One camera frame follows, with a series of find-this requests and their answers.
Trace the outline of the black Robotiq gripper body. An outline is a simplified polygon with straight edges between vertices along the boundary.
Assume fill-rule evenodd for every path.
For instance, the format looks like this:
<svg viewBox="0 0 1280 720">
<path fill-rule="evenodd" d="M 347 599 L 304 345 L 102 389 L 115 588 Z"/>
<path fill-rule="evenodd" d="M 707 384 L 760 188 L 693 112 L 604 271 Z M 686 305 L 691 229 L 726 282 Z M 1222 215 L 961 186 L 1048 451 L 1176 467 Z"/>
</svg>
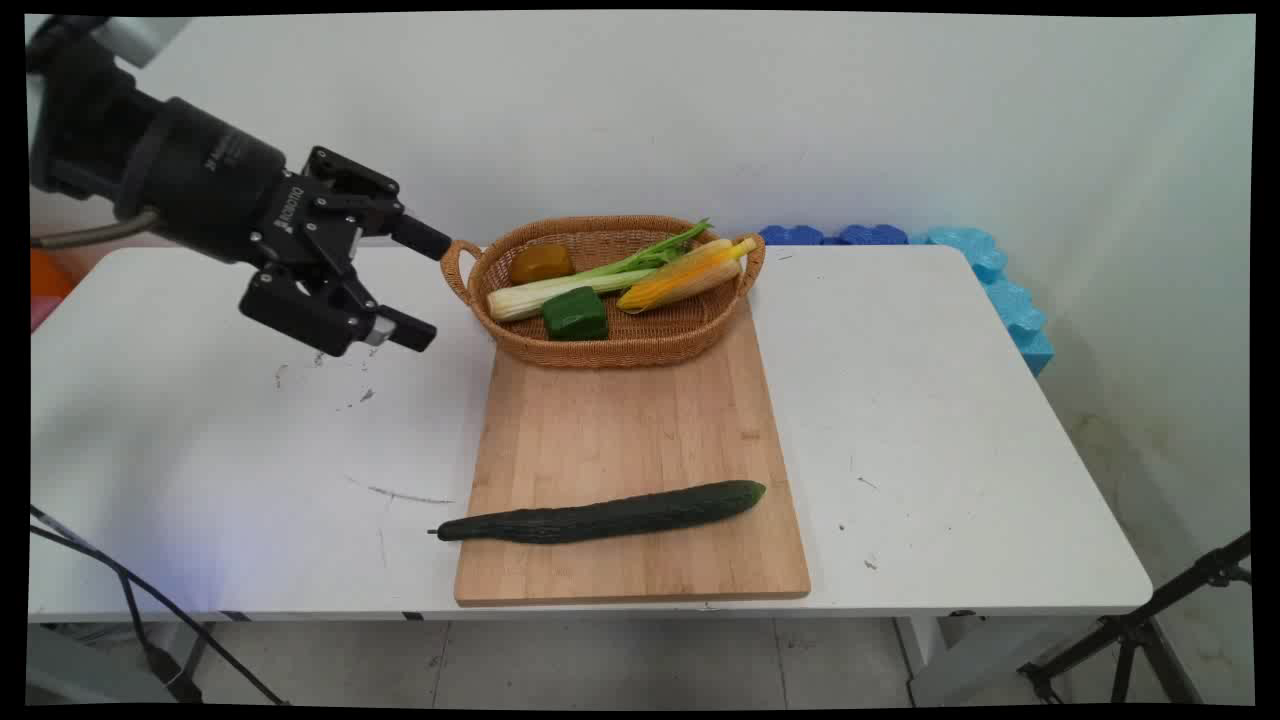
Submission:
<svg viewBox="0 0 1280 720">
<path fill-rule="evenodd" d="M 173 97 L 115 108 L 115 218 L 223 263 L 347 269 L 357 165 L 320 145 L 298 169 L 279 149 Z"/>
</svg>

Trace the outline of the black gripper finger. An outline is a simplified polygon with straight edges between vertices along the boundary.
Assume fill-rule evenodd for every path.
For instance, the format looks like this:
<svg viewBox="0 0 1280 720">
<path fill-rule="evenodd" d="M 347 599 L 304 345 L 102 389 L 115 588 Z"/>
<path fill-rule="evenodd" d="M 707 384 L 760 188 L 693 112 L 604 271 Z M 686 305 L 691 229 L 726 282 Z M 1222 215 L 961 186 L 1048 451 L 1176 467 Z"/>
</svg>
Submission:
<svg viewBox="0 0 1280 720">
<path fill-rule="evenodd" d="M 305 278 L 288 268 L 259 270 L 239 313 L 333 357 L 356 343 L 422 352 L 436 338 L 433 324 L 379 304 L 353 277 Z"/>
<path fill-rule="evenodd" d="M 412 217 L 390 177 L 332 149 L 314 147 L 305 177 L 317 183 L 310 205 L 320 217 L 351 217 L 366 236 L 387 236 L 415 252 L 439 261 L 452 238 Z"/>
</svg>

